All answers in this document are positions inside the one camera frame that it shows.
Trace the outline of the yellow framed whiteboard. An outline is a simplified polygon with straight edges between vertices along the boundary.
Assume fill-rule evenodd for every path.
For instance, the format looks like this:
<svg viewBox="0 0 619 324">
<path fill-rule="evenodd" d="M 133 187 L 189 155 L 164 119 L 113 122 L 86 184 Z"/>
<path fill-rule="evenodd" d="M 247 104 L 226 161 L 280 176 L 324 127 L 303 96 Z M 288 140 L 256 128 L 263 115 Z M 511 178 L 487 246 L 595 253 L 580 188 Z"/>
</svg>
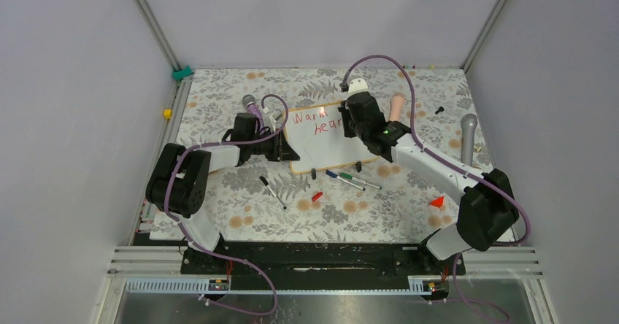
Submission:
<svg viewBox="0 0 619 324">
<path fill-rule="evenodd" d="M 357 138 L 344 135 L 338 102 L 291 109 L 285 138 L 300 159 L 290 162 L 294 174 L 367 163 L 377 159 Z"/>
</svg>

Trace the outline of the red marker cap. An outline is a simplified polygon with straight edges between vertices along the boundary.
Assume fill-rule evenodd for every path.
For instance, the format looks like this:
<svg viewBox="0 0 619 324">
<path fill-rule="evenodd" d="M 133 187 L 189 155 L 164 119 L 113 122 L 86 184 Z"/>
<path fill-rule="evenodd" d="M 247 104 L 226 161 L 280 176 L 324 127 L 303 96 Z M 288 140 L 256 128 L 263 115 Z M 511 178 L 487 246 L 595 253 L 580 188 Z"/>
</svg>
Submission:
<svg viewBox="0 0 619 324">
<path fill-rule="evenodd" d="M 318 192 L 316 193 L 313 197 L 312 197 L 312 202 L 316 202 L 321 196 L 323 195 L 323 192 Z"/>
</svg>

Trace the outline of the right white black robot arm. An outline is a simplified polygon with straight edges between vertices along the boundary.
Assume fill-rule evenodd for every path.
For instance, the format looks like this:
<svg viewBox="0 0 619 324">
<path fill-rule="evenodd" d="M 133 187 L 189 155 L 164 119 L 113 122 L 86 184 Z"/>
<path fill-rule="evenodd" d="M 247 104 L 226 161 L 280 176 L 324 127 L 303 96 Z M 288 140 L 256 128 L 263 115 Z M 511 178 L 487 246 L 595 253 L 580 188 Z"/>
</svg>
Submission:
<svg viewBox="0 0 619 324">
<path fill-rule="evenodd" d="M 425 273 L 439 273 L 459 252 L 486 251 L 519 220 L 509 180 L 498 169 L 484 173 L 438 153 L 409 126 L 387 121 L 368 91 L 348 96 L 338 110 L 345 137 L 359 138 L 372 154 L 421 175 L 458 203 L 458 219 L 420 243 Z"/>
</svg>

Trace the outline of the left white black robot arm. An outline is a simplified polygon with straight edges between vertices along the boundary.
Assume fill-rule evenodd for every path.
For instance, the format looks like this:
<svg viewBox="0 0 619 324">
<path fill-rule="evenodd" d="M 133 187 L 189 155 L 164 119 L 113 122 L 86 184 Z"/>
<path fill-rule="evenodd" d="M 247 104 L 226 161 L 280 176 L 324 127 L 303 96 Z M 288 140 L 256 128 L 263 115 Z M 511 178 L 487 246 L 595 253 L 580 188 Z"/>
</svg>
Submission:
<svg viewBox="0 0 619 324">
<path fill-rule="evenodd" d="M 255 115 L 239 113 L 222 142 L 191 149 L 165 144 L 146 186 L 146 200 L 178 224 L 190 247 L 201 251 L 199 265 L 210 274 L 224 269 L 227 256 L 217 248 L 220 232 L 203 207 L 209 174 L 241 166 L 254 155 L 272 162 L 300 159 L 282 132 L 262 133 L 257 125 Z"/>
</svg>

